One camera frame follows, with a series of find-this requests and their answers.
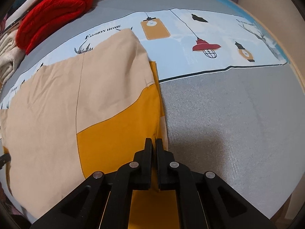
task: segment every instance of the red lamp illustration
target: red lamp illustration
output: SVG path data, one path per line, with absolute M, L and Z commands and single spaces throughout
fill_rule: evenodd
M 197 37 L 196 45 L 193 46 L 193 51 L 203 51 L 205 56 L 214 59 L 217 57 L 215 50 L 219 49 L 221 46 L 218 44 L 209 44 L 205 40 Z

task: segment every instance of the rolled red towel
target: rolled red towel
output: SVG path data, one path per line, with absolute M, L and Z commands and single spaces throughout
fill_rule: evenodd
M 52 33 L 86 13 L 93 0 L 43 0 L 22 21 L 16 35 L 20 49 L 29 54 Z

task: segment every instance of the beige fabric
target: beige fabric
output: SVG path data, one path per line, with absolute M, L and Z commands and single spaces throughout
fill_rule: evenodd
M 85 53 L 83 62 L 77 133 L 122 112 L 145 87 L 155 83 L 147 53 L 130 29 L 114 34 Z
M 84 180 L 75 114 L 83 55 L 42 66 L 0 110 L 14 198 L 39 218 Z

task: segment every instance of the silver screw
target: silver screw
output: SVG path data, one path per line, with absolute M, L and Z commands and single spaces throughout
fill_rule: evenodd
M 171 162 L 171 163 L 170 163 L 170 167 L 172 167 L 172 168 L 177 168 L 177 167 L 179 167 L 179 163 L 177 163 L 177 162 Z
M 215 177 L 215 173 L 211 171 L 208 171 L 205 175 L 207 178 L 211 178 L 211 179 Z
M 131 168 L 137 168 L 137 167 L 139 166 L 139 163 L 138 163 L 138 162 L 131 162 L 131 163 L 129 164 L 129 166 L 130 166 Z
M 102 176 L 103 176 L 103 172 L 101 172 L 101 171 L 96 171 L 93 173 L 93 177 L 95 179 L 101 178 Z

